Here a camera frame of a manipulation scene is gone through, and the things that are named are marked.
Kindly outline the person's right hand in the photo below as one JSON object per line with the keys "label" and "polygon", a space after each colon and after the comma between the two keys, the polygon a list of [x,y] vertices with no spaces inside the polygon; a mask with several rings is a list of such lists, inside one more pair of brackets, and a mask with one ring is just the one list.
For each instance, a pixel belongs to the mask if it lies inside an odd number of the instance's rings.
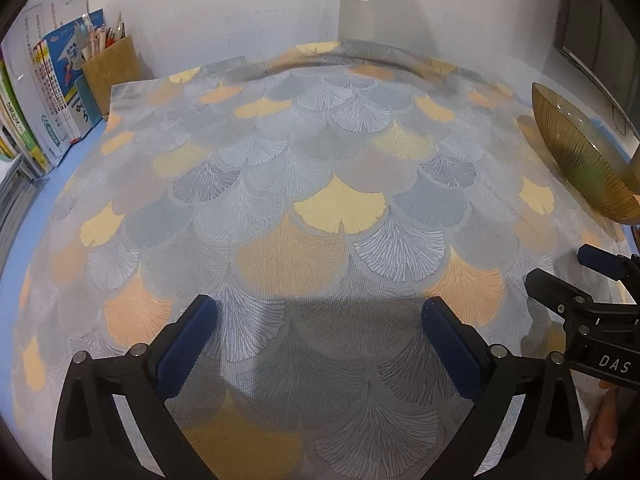
{"label": "person's right hand", "polygon": [[604,391],[604,396],[590,427],[585,457],[586,474],[602,470],[611,460],[620,418],[629,414],[632,402],[638,399],[637,391],[616,386],[606,380],[600,380],[599,388]]}

